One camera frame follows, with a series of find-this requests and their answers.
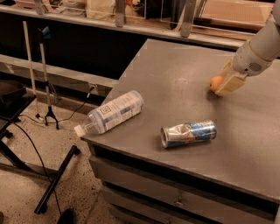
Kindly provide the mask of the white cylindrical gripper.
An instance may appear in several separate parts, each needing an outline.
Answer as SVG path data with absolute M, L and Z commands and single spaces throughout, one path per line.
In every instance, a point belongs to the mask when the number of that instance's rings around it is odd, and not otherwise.
M 223 77 L 223 81 L 215 93 L 218 96 L 231 94 L 246 83 L 247 76 L 257 76 L 269 68 L 271 64 L 271 61 L 259 56 L 251 47 L 250 42 L 246 41 L 236 51 L 234 58 L 229 59 L 220 70 L 219 76 Z

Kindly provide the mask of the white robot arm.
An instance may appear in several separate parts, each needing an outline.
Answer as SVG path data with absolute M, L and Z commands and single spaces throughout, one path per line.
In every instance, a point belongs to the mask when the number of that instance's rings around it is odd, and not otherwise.
M 248 77 L 261 74 L 280 56 L 280 0 L 275 1 L 271 15 L 272 19 L 210 80 L 210 90 L 216 95 L 234 92 Z

